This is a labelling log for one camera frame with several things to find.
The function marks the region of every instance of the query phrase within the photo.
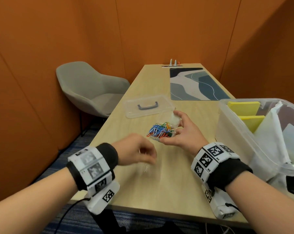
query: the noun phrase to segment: wrist-mounted device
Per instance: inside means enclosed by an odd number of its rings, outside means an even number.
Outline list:
[[[100,214],[119,191],[120,185],[114,181],[114,167],[118,164],[118,153],[108,143],[96,148],[87,146],[68,157],[67,168],[79,190],[87,190],[84,201],[87,209]]]
[[[191,169],[202,181],[202,190],[219,218],[233,216],[237,209],[225,191],[240,173],[252,172],[252,169],[240,161],[240,157],[220,142],[203,146],[194,158]]]

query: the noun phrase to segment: black cable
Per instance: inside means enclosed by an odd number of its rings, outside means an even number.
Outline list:
[[[233,208],[235,208],[236,210],[238,210],[238,211],[240,212],[240,210],[238,209],[238,207],[235,206],[235,205],[233,205],[233,204],[225,203],[225,205],[226,205],[227,207],[233,207]]]
[[[81,201],[84,201],[84,200],[87,200],[87,201],[90,201],[90,198],[84,198],[84,199],[81,199],[81,200],[78,200],[77,202],[75,202],[73,205],[71,205],[67,211],[64,213],[64,215],[61,217],[55,231],[54,231],[54,234],[56,234],[56,232],[58,231],[59,227],[60,227],[60,224],[62,222],[62,220],[64,219],[64,217],[66,216],[66,214],[69,212],[70,209],[72,209],[73,206],[75,206],[77,203],[80,203]]]

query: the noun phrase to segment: forearm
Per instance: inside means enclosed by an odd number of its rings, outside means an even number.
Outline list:
[[[0,202],[0,233],[39,233],[78,191],[64,168]]]
[[[258,234],[294,234],[294,200],[252,173],[241,173],[226,191]]]

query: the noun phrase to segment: white curved line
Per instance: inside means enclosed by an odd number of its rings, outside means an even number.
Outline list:
[[[213,96],[214,96],[214,98],[216,98],[216,100],[218,100],[217,97],[215,97],[215,94],[214,94],[215,92],[214,92],[213,87],[212,87],[211,85],[207,84],[207,83],[204,83],[204,84],[206,84],[206,85],[208,85],[208,86],[210,86],[210,87],[212,88],[212,90],[213,90]]]
[[[171,93],[172,94],[172,93]],[[172,94],[172,95],[174,95],[174,94]],[[175,97],[177,97],[176,95],[174,95]],[[177,98],[179,98],[180,100],[182,100],[180,97],[177,97]]]

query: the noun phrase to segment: person's left hand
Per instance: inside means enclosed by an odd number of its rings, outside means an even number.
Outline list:
[[[138,162],[156,163],[157,151],[154,145],[139,134],[130,134],[111,145],[118,152],[118,165]]]

